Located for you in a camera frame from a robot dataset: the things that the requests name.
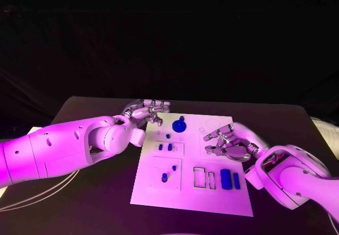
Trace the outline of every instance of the white board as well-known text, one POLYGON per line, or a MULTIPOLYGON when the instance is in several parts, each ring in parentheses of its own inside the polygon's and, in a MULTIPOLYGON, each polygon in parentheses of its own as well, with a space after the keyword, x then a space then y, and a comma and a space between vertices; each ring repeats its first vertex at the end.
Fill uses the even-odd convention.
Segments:
POLYGON ((203 136, 229 124, 232 117, 174 113, 158 113, 158 117, 163 126, 148 124, 145 129, 131 204, 252 216, 242 164, 204 151, 204 146, 215 145, 216 139, 204 142, 203 136), (177 133, 171 123, 180 116, 187 127, 177 133), (222 169, 238 173, 240 189, 220 188, 222 169), (167 174, 165 182, 161 181, 163 173, 167 174), (194 177, 199 178, 197 184, 204 182, 203 188, 194 187, 194 177))

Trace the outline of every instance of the robotic hand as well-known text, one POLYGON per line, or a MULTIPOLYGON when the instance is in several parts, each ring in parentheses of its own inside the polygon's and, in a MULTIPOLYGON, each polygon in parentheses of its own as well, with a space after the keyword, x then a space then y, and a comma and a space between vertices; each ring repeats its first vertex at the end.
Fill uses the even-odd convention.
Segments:
POLYGON ((157 112, 168 111, 168 102, 138 99, 121 115, 54 124, 0 143, 0 188, 72 173, 121 153, 128 143, 141 147, 145 132, 138 127, 147 121, 160 126, 157 112))
POLYGON ((206 152, 238 162, 248 161, 251 156, 256 158, 245 171, 245 178, 255 189, 265 188, 277 202, 291 210, 311 199, 339 222, 339 180, 331 178, 318 159, 292 145, 269 148, 236 122, 220 127, 203 140, 216 137, 216 146, 206 146, 206 152))

